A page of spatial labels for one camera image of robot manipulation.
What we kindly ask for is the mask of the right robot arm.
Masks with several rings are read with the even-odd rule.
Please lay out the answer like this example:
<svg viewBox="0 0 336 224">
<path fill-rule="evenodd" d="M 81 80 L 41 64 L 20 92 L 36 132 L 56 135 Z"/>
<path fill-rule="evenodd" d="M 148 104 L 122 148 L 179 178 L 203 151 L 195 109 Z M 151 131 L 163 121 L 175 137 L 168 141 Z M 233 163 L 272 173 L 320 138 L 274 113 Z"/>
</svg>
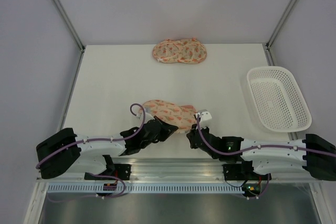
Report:
<svg viewBox="0 0 336 224">
<path fill-rule="evenodd" d="M 271 144 L 235 136 L 217 137 L 209 128 L 193 125 L 187 138 L 192 149 L 234 166 L 238 177 L 271 177 L 275 173 L 309 173 L 318 180 L 335 180 L 335 145 L 316 134 Z"/>
</svg>

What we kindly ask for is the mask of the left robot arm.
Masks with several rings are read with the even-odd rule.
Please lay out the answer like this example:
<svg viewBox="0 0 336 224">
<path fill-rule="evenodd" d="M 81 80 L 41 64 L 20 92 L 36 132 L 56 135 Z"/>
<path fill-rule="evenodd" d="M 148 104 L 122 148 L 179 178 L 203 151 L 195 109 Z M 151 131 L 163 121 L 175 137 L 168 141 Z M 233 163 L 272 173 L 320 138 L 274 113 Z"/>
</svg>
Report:
<svg viewBox="0 0 336 224">
<path fill-rule="evenodd" d="M 177 130 L 177 126 L 156 116 L 111 137 L 90 138 L 65 128 L 37 145 L 36 168 L 43 179 L 69 172 L 84 174 L 88 179 L 96 174 L 108 180 L 114 176 L 114 157 L 137 154 L 151 144 L 166 141 Z"/>
</svg>

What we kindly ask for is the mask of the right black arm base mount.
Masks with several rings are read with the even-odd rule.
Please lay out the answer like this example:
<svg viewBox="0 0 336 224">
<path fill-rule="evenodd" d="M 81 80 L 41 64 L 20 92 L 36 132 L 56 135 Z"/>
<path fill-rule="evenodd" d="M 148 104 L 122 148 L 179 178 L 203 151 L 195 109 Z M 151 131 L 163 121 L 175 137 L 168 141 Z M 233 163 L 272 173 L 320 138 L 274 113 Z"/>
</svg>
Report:
<svg viewBox="0 0 336 224">
<path fill-rule="evenodd" d="M 244 161 L 236 164 L 223 164 L 225 180 L 267 180 L 268 174 L 258 174 L 252 161 Z"/>
</svg>

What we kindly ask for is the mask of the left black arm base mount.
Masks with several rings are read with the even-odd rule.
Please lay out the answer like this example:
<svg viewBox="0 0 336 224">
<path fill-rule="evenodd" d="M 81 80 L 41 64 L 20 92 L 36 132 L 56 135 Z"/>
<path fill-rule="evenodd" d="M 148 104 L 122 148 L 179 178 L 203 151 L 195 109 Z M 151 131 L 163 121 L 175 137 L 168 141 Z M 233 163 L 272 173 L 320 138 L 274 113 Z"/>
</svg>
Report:
<svg viewBox="0 0 336 224">
<path fill-rule="evenodd" d="M 98 175 L 85 173 L 84 180 L 130 180 L 131 168 L 130 164 L 115 164 L 110 155 L 102 155 L 105 161 L 105 169 Z"/>
</svg>

